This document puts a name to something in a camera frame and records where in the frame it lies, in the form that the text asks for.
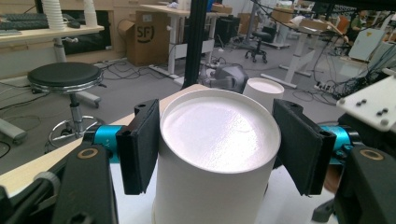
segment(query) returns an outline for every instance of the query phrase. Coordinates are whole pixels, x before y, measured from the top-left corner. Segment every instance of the screw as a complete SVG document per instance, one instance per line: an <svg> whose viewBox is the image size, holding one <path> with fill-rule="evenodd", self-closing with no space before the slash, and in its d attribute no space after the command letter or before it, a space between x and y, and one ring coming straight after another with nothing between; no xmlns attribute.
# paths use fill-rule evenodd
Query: screw
<svg viewBox="0 0 396 224"><path fill-rule="evenodd" d="M389 124L389 120L387 119L381 119L381 125L387 126Z"/></svg>

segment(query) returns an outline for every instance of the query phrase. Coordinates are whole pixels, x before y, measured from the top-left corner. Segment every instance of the power strip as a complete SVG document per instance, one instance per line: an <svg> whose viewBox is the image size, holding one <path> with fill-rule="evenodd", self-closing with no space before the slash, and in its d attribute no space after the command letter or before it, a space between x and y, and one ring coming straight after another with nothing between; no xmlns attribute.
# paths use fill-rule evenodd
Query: power strip
<svg viewBox="0 0 396 224"><path fill-rule="evenodd" d="M328 85L322 82L318 82L315 86L314 86L315 90L318 91L326 91L328 93L332 93L332 85Z"/></svg>

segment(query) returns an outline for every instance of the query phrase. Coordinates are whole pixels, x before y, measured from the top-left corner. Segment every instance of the table surface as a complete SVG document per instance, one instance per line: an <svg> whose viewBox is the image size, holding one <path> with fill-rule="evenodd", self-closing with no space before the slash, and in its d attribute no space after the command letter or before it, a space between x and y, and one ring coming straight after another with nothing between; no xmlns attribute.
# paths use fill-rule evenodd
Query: table surface
<svg viewBox="0 0 396 224"><path fill-rule="evenodd" d="M21 31L21 35L4 35L0 36L0 44L4 43L15 43L20 41L36 40L43 38L56 38L68 35L85 35L90 33L97 33L104 30L103 26L87 27L81 25L79 29L70 27L64 27L64 30L57 31L51 29L40 29L40 30L26 30Z"/></svg>
<svg viewBox="0 0 396 224"><path fill-rule="evenodd" d="M178 96L191 91L207 89L201 85L193 85L183 91L179 91L160 101L160 111L164 109ZM112 124L126 125L134 118L134 114L119 119ZM30 184L34 176L47 171L53 164L63 158L72 149L80 144L76 140L64 147L44 155L34 161L28 162L6 174L0 175L0 185L7 188L7 192L18 192ZM157 168L154 170L148 185L147 193L141 195L125 195L122 187L122 177L119 164L110 165L113 178L114 190L116 192L119 221L123 223L151 224L152 205L155 199ZM295 188L288 172L284 167L278 168L271 173L268 190L262 200L262 205L255 224L279 224L279 223L313 223L310 219L312 211L322 203L330 200L333 195L323 191L322 195L311 198L300 196ZM337 223L331 217L330 224Z"/></svg>
<svg viewBox="0 0 396 224"><path fill-rule="evenodd" d="M201 85L193 85L189 88L179 91L173 95L170 95L160 101L160 111L163 112L164 109L178 96L190 92L206 89L206 87ZM112 124L114 125L128 125L134 118L134 114L126 116L123 119L119 119ZM78 139L64 147L60 147L53 152L46 154L34 161L30 161L12 171L9 171L3 175L0 175L0 185L7 188L8 192L14 192L16 190L22 189L23 187L30 184L36 174L42 171L47 171L52 165L63 158L72 149L77 147L81 143L81 139Z"/></svg>
<svg viewBox="0 0 396 224"><path fill-rule="evenodd" d="M190 12L187 10L180 10L176 8L170 8L168 6L153 6L153 5L141 5L141 7L149 8L156 11L165 12L171 15L177 15L179 17L189 17ZM207 17L220 17L220 16L228 16L226 13L218 13L218 12L206 12Z"/></svg>

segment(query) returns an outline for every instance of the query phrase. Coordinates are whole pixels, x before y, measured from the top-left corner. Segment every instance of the person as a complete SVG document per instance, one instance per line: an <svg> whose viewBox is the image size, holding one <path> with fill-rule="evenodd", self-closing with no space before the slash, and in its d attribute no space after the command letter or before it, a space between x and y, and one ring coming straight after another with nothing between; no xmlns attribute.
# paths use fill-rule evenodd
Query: person
<svg viewBox="0 0 396 224"><path fill-rule="evenodd" d="M346 36L348 38L348 41L354 42L356 38L358 37L359 32L361 31L361 28L363 26L363 20L367 15L366 10L358 9L357 10L358 15L352 20L350 23L350 26L346 32Z"/></svg>

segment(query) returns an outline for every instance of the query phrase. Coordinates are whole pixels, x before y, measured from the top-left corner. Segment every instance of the office chair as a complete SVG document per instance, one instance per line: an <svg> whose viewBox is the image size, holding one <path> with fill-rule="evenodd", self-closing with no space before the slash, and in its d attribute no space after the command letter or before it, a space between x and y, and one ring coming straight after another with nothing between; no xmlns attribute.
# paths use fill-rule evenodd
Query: office chair
<svg viewBox="0 0 396 224"><path fill-rule="evenodd" d="M71 136L82 137L85 131L94 124L104 124L98 118L82 116L76 97L78 91L103 86L101 84L102 70L98 67L87 63L51 63L34 69L27 77L33 92L68 94L70 97L72 118L60 122L49 133L49 143L52 146L58 147L55 144L56 141ZM84 128L85 119L91 120L93 124ZM62 127L64 128L61 130L61 136L54 137L55 132Z"/></svg>
<svg viewBox="0 0 396 224"><path fill-rule="evenodd" d="M267 27L267 26L262 27L261 32L253 32L252 35L259 38L259 40L257 41L257 48L249 50L245 54L245 58L248 59L248 54L250 53L250 56L253 59L253 62L255 63L257 62L256 55L262 55L262 61L264 63L268 63L267 52L261 50L260 47L262 46L262 41L267 43L272 43L274 41L275 34L276 34L276 28Z"/></svg>

